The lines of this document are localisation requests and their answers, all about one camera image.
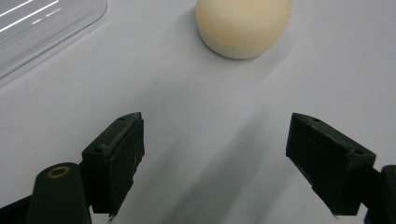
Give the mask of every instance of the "cream-colored ball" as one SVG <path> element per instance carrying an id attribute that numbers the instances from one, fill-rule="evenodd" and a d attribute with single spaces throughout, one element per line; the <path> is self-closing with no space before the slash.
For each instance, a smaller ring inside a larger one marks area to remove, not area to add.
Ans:
<path id="1" fill-rule="evenodd" d="M 197 0 L 201 38 L 216 53 L 233 59 L 262 55 L 289 23 L 291 0 Z"/>

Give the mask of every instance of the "white tabletop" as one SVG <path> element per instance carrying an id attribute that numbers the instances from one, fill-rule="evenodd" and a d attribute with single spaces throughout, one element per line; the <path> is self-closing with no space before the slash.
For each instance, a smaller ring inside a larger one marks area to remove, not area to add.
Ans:
<path id="1" fill-rule="evenodd" d="M 194 5 L 109 0 L 0 89 L 0 207 L 141 111 L 146 156 L 114 223 L 362 223 L 364 206 L 334 217 L 285 148 L 299 112 L 371 149 L 376 169 L 396 163 L 396 2 L 295 1 L 279 42 L 247 61 L 205 46 Z"/>

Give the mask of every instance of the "transparent tray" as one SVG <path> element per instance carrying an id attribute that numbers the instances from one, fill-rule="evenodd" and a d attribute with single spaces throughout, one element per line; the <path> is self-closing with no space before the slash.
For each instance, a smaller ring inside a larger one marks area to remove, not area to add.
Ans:
<path id="1" fill-rule="evenodd" d="M 97 21 L 106 0 L 0 0 L 0 79 Z"/>

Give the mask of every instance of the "plastic container lid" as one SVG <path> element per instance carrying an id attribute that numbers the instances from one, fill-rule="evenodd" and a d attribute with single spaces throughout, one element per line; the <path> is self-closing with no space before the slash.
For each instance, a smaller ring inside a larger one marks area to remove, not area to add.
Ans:
<path id="1" fill-rule="evenodd" d="M 0 79 L 101 18 L 106 0 L 1 0 Z"/>

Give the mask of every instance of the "white table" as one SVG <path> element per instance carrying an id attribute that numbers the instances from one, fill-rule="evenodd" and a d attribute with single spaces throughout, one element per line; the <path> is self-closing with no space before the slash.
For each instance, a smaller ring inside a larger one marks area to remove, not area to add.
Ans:
<path id="1" fill-rule="evenodd" d="M 205 46 L 194 4 L 109 0 L 0 89 L 0 207 L 141 111 L 147 153 L 115 223 L 362 223 L 364 206 L 335 218 L 285 148 L 299 112 L 371 149 L 376 169 L 396 163 L 396 2 L 295 1 L 280 41 L 248 61 Z"/>

